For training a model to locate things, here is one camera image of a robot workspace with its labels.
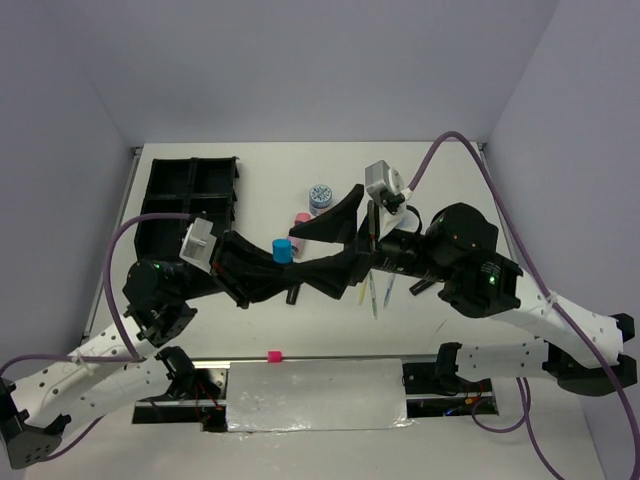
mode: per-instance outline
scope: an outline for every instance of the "white arm segment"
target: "white arm segment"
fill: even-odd
[[[555,380],[542,369],[549,344],[541,338],[515,345],[463,345],[456,355],[456,375],[469,382],[485,378],[540,377]]]
[[[140,328],[131,317],[121,317],[124,327],[140,356],[156,349],[147,340],[139,340]],[[115,325],[111,325],[69,356],[130,357]],[[37,373],[18,380],[11,394],[18,411],[28,410],[26,424],[45,428],[61,413],[68,413],[69,405],[111,374],[122,369],[124,363],[58,362]]]
[[[167,367],[161,360],[149,358],[142,363],[130,363],[126,370],[121,366],[118,372],[67,405],[62,413],[71,416],[71,423],[62,437],[138,400],[163,395],[170,385]]]
[[[528,272],[524,272],[524,276],[518,278],[516,297],[522,302],[520,308],[493,315],[491,318],[545,339],[567,352],[585,368],[600,367],[600,363],[587,345],[542,296],[542,292]],[[623,352],[623,339],[616,319],[590,312],[559,295],[556,302],[595,343],[607,363],[618,365],[618,355]]]

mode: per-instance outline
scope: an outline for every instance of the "blue cap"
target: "blue cap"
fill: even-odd
[[[273,243],[273,261],[276,263],[293,262],[291,242],[286,238],[276,238]]]

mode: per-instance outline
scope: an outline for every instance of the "black bracket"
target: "black bracket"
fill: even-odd
[[[364,197],[364,185],[355,185],[340,203],[322,215],[289,230],[289,235],[305,240],[346,244],[358,232],[358,207]]]
[[[71,422],[68,415],[60,415],[47,428],[27,425],[29,412],[16,408],[11,392],[15,385],[0,379],[0,434],[9,463],[14,470],[42,462],[62,443],[65,426]]]

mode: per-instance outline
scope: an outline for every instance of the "wire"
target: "wire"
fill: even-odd
[[[198,382],[198,385],[200,385],[200,388],[201,388],[201,389],[202,389],[202,391],[205,393],[205,395],[206,395],[207,397],[209,397],[209,400],[211,400],[211,401],[213,402],[213,404],[214,404],[214,405],[215,405],[215,407],[216,407],[216,410],[222,410],[222,407],[221,407],[220,405],[218,405],[218,402],[216,401],[216,399],[215,399],[215,398],[213,398],[213,396],[212,396],[209,392],[207,392],[207,389],[206,389],[206,388],[204,388],[204,385],[202,385],[202,382]]]
[[[113,254],[116,249],[116,244],[118,240],[124,232],[126,232],[130,227],[136,225],[140,222],[144,222],[147,220],[188,220],[190,218],[190,214],[188,213],[145,213],[144,215],[138,215],[137,217],[133,217],[126,222],[124,222],[120,227],[116,230],[111,237],[111,241],[109,242],[109,246],[107,248],[107,255],[104,259],[104,265],[102,268],[102,276],[104,283],[104,295],[107,299],[107,305],[109,307],[109,312],[111,312],[111,317],[113,318],[113,323],[122,338],[122,342],[125,347],[131,354],[131,357],[134,360],[140,360],[140,355],[136,351],[129,335],[127,334],[124,325],[122,324],[122,320],[120,320],[120,314],[118,313],[118,307],[116,306],[116,300],[113,295],[113,285],[111,283],[111,264],[113,263]]]
[[[56,458],[60,458],[62,455],[64,455],[65,453],[67,453],[69,450],[71,450],[73,447],[75,447],[76,445],[78,445],[83,439],[84,437],[86,437],[89,432],[91,430],[93,430],[93,428],[100,423],[100,420],[102,420],[104,417],[99,417],[96,418],[93,422],[91,422],[89,424],[89,426],[87,428],[85,428],[84,432],[82,432],[80,435],[78,435],[76,438],[73,439],[73,441],[67,445],[66,447],[64,447],[62,450],[60,450],[59,452],[56,453],[52,453],[51,455],[49,455],[47,458],[45,458],[43,460],[43,462],[50,462],[51,460],[55,460]]]
[[[511,219],[509,212],[507,211],[506,205],[502,200],[500,193],[498,193],[498,190],[495,184],[493,183],[493,180],[489,176],[489,171],[485,167],[484,163],[482,162],[482,159],[480,158],[476,150],[473,148],[473,145],[471,144],[471,142],[464,135],[455,131],[445,132],[442,135],[440,135],[433,142],[433,144],[427,151],[426,155],[424,156],[424,159],[420,163],[420,166],[418,167],[416,174],[414,175],[413,179],[409,183],[409,188],[411,190],[415,190],[415,188],[418,186],[418,183],[420,182],[420,179],[422,178],[422,175],[424,174],[425,170],[429,166],[429,163],[433,159],[434,154],[436,153],[440,145],[442,145],[442,143],[449,138],[455,138],[458,141],[460,141],[468,150],[468,152],[471,154],[471,157],[473,157],[473,160],[476,162],[476,165],[480,169],[480,173],[482,174],[484,181],[489,187],[489,190],[491,191],[491,195],[493,196],[493,199],[496,202],[496,205],[498,206],[500,213],[502,214],[502,218],[504,218],[504,221],[507,224],[507,227],[511,232],[511,235],[513,236],[513,240],[515,241],[518,247],[518,250],[520,251],[523,257],[525,264],[529,268],[529,272],[531,273],[531,276],[534,278],[534,280],[538,284],[538,287],[540,288],[540,291],[542,292],[543,296],[549,297],[551,295],[551,292],[549,291],[546,284],[544,283],[542,276],[538,272],[537,268],[533,263],[533,260],[531,259],[531,256],[529,255],[529,252],[524,246],[524,242],[522,241],[522,238],[518,234],[515,224],[513,223],[513,220]],[[629,421],[629,426],[631,427],[631,434],[633,436],[633,444],[634,444],[634,451],[635,451],[633,471],[631,472],[630,480],[640,479],[640,428],[638,427],[638,422],[636,420],[635,413],[633,411],[633,408],[631,407],[631,403],[629,402],[629,398],[627,397],[627,394],[622,388],[622,385],[620,384],[620,381],[616,377],[612,368],[607,363],[607,360],[604,358],[602,353],[600,353],[600,350],[598,350],[598,348],[591,341],[591,339],[582,331],[582,329],[576,323],[576,321],[573,318],[571,318],[571,316],[558,303],[554,303],[552,308],[554,308],[556,312],[558,312],[558,314],[562,317],[562,319],[565,322],[567,322],[567,324],[576,333],[576,335],[578,335],[578,337],[580,337],[580,339],[585,343],[587,348],[589,348],[589,350],[591,351],[593,356],[598,360],[605,374],[611,381],[616,393],[618,394],[618,397],[620,397],[620,402],[622,403],[622,407]],[[532,430],[531,430],[530,436],[532,438],[532,443],[533,443],[533,440],[535,437],[533,437]],[[541,452],[539,451],[539,448],[536,449],[536,453],[540,457],[540,460],[542,461],[542,463],[544,463],[545,466],[549,468],[550,465],[548,465],[548,462],[546,461],[546,459],[543,456],[541,456]],[[549,471],[554,476],[557,475],[557,472],[555,472],[555,470],[549,469]]]
[[[419,235],[422,231],[422,218],[420,218],[420,212],[418,212],[418,209],[413,205],[407,205],[407,210],[413,213],[418,219],[418,228],[416,228],[416,235]]]
[[[16,363],[24,362],[27,360],[49,360],[51,362],[69,362],[76,363],[75,357],[70,357],[67,355],[55,355],[52,353],[30,353],[28,355],[20,355],[18,357],[12,358],[7,363],[0,367],[0,377],[2,377],[6,370],[9,367],[15,365]],[[129,363],[131,361],[130,358],[122,358],[122,357],[82,357],[82,361],[86,363]]]
[[[531,390],[529,388],[529,382],[525,382],[523,387],[522,382],[520,381],[519,378],[516,378],[516,381],[518,382],[518,389],[520,390],[520,398],[523,401],[522,418],[520,418],[520,420],[518,420],[515,424],[507,428],[493,428],[480,423],[480,420],[478,420],[478,418],[476,417],[478,408],[480,407],[480,405],[483,405],[489,401],[488,398],[484,398],[475,402],[473,404],[473,407],[471,408],[471,419],[476,425],[478,425],[483,430],[486,430],[487,432],[491,432],[491,433],[510,433],[519,429],[527,421],[529,411],[531,410]]]

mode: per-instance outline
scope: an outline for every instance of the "pen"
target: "pen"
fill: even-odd
[[[364,294],[367,292],[367,283],[369,283],[369,277],[364,277],[364,282],[362,282],[362,286],[360,287],[360,296],[358,297],[358,305],[362,306],[362,302],[364,301]]]
[[[387,291],[384,294],[384,302],[382,304],[382,308],[387,308],[389,305],[389,299],[391,298],[391,290],[393,289],[393,282],[396,281],[396,274],[392,273],[389,275],[389,283],[387,284]]]
[[[369,270],[369,290],[371,291],[371,309],[374,320],[378,319],[378,303],[376,302],[376,284],[373,282],[373,272]]]

